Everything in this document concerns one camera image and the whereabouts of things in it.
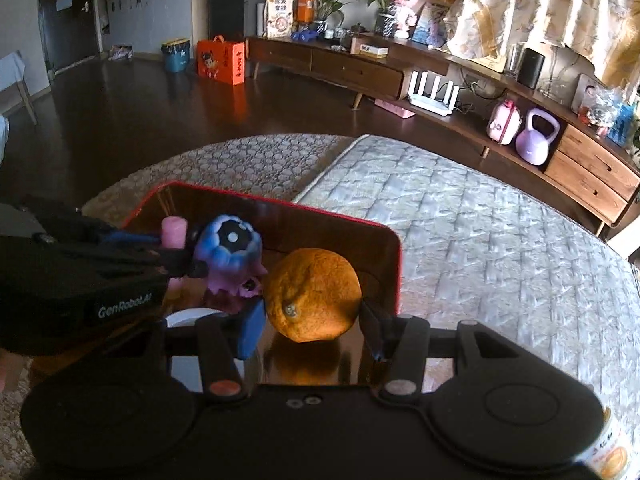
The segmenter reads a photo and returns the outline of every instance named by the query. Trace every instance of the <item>pink box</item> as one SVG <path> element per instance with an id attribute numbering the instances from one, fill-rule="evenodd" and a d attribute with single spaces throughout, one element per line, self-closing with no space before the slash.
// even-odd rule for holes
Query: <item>pink box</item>
<path id="1" fill-rule="evenodd" d="M 391 103 L 387 103 L 382 99 L 376 99 L 375 103 L 376 103 L 376 106 L 379 106 L 380 108 L 384 108 L 386 111 L 396 114 L 397 116 L 402 117 L 403 119 L 408 119 L 409 117 L 413 117 L 415 115 L 415 112 L 411 112 L 399 106 L 393 105 Z"/>

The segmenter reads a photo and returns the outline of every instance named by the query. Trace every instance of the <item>gray cabinet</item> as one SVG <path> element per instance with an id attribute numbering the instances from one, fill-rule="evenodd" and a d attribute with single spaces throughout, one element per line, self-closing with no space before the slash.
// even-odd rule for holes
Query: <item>gray cabinet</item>
<path id="1" fill-rule="evenodd" d="M 160 54 L 165 41 L 191 39 L 191 0 L 112 2 L 108 11 L 113 44 L 130 44 L 134 53 Z"/>

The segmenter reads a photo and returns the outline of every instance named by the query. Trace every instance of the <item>wooden drawer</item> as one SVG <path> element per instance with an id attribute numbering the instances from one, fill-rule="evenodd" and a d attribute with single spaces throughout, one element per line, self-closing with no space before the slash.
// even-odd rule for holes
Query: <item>wooden drawer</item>
<path id="1" fill-rule="evenodd" d="M 356 85 L 392 99 L 398 99 L 402 91 L 402 72 L 353 56 L 315 50 L 311 70 L 328 81 Z"/>
<path id="2" fill-rule="evenodd" d="M 564 131 L 558 150 L 597 176 L 626 200 L 631 199 L 640 184 L 640 177 L 624 162 L 571 125 Z"/>
<path id="3" fill-rule="evenodd" d="M 311 70 L 311 53 L 309 46 L 285 43 L 275 40 L 249 39 L 249 59 L 270 63 L 299 72 Z"/>
<path id="4" fill-rule="evenodd" d="M 626 207 L 626 200 L 558 150 L 546 167 L 545 174 L 574 193 L 585 204 L 593 207 L 611 223 L 618 219 Z"/>

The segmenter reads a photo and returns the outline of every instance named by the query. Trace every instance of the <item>cabinet leg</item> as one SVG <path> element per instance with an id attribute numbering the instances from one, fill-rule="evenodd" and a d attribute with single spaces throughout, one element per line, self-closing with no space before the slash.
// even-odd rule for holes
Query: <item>cabinet leg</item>
<path id="1" fill-rule="evenodd" d="M 356 111 L 360 107 L 360 101 L 362 101 L 362 95 L 363 94 L 356 95 L 356 98 L 353 101 L 353 107 L 351 107 L 352 111 Z"/>
<path id="2" fill-rule="evenodd" d="M 24 85 L 24 81 L 17 81 L 16 86 L 18 87 L 18 92 L 20 92 L 20 97 L 22 98 L 24 107 L 27 108 L 27 113 L 31 118 L 31 122 L 33 124 L 38 124 L 38 120 L 36 119 L 36 112 L 33 110 L 33 105 L 31 105 L 31 98 L 29 97 L 27 87 Z"/>
<path id="3" fill-rule="evenodd" d="M 604 222 L 600 222 L 598 229 L 596 230 L 596 236 L 599 238 L 602 234 L 602 230 L 604 229 Z"/>

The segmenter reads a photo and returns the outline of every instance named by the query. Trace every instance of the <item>purple kettlebell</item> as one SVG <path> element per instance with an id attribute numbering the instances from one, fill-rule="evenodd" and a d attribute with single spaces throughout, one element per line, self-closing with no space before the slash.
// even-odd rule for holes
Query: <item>purple kettlebell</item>
<path id="1" fill-rule="evenodd" d="M 549 137 L 545 137 L 533 128 L 533 117 L 536 115 L 547 120 L 554 127 L 554 132 Z M 527 127 L 516 138 L 518 155 L 534 166 L 544 164 L 546 158 L 549 156 L 549 146 L 558 136 L 559 132 L 560 124 L 553 115 L 539 108 L 532 108 L 527 114 Z"/>

